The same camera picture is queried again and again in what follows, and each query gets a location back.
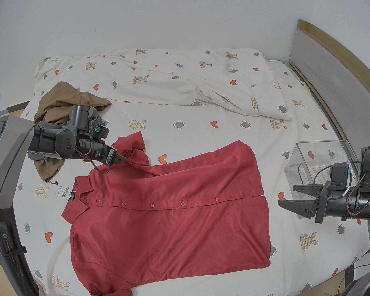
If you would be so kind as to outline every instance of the clothing tag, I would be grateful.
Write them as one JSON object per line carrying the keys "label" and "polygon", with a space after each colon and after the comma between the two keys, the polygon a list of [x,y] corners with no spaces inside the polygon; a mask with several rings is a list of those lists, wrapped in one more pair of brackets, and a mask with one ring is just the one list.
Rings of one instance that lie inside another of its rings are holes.
{"label": "clothing tag", "polygon": [[68,195],[68,191],[69,191],[69,187],[64,187],[62,185],[59,185],[57,191],[55,192],[55,195],[69,199],[70,196]]}

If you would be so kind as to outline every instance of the bed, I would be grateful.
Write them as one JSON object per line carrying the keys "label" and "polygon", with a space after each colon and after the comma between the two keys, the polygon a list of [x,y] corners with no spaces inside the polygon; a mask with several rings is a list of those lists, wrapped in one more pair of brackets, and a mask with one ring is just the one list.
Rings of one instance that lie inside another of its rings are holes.
{"label": "bed", "polygon": [[[150,283],[132,289],[133,295],[296,295],[347,268],[369,249],[366,221],[341,222],[331,217],[315,224],[277,204],[279,198],[291,199],[283,172],[296,142],[344,138],[357,153],[364,144],[326,99],[329,86],[325,88],[320,76],[310,71],[314,58],[303,55],[316,45],[305,47],[305,42],[318,41],[302,24],[291,64],[303,78],[286,63],[266,60],[252,49],[135,48],[89,57],[49,57],[37,66],[34,99],[23,118],[33,120],[41,97],[57,82],[66,81],[80,91],[109,99],[112,105],[100,112],[110,129],[106,142],[141,131],[152,165],[194,157],[237,140],[255,153],[269,204],[271,266]],[[316,59],[322,55],[316,53]],[[169,83],[178,84],[169,87]],[[323,96],[317,93],[319,86]],[[31,272],[48,294],[89,295],[73,271],[70,224],[61,213],[74,178],[91,169],[89,163],[69,159],[53,179],[58,181],[54,185],[39,178],[32,160],[24,160],[14,211]],[[303,248],[302,234],[318,244]]]}

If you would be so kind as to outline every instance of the bed sheet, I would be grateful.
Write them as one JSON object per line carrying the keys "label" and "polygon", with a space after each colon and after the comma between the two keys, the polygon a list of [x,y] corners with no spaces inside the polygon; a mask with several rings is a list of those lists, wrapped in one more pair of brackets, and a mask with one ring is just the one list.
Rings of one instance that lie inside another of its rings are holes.
{"label": "bed sheet", "polygon": [[[241,140],[255,152],[269,204],[270,267],[150,283],[133,288],[133,295],[296,295],[340,272],[369,249],[367,223],[330,217],[323,224],[315,224],[312,219],[299,219],[278,207],[279,198],[291,198],[284,167],[296,142],[337,137],[305,84],[281,62],[268,61],[268,65],[281,86],[291,120],[243,116],[214,104],[113,101],[100,113],[110,129],[108,144],[140,130],[145,153],[154,165],[190,158]],[[38,101],[38,96],[30,101],[22,117],[32,119]],[[136,129],[129,125],[132,120],[140,123]],[[16,222],[21,242],[27,247],[30,269],[49,294],[89,295],[73,271],[70,224],[60,215],[75,176],[87,175],[91,169],[89,163],[68,159],[54,178],[59,184],[51,185],[41,181],[30,159],[24,161],[14,197]],[[318,244],[303,248],[302,234]]]}

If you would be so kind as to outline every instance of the headboard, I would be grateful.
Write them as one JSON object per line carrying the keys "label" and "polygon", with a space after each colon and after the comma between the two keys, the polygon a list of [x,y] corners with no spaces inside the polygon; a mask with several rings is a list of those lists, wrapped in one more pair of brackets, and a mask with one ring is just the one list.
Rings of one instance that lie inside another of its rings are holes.
{"label": "headboard", "polygon": [[370,69],[334,38],[299,20],[290,64],[308,84],[357,159],[370,146]]}

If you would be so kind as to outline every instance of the shirt sleeve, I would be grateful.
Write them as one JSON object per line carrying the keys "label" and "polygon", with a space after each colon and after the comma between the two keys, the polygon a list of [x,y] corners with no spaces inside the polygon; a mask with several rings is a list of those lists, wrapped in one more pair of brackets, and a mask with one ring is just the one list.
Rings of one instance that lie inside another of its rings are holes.
{"label": "shirt sleeve", "polygon": [[135,287],[105,267],[91,262],[72,261],[76,275],[91,296],[132,296]]}

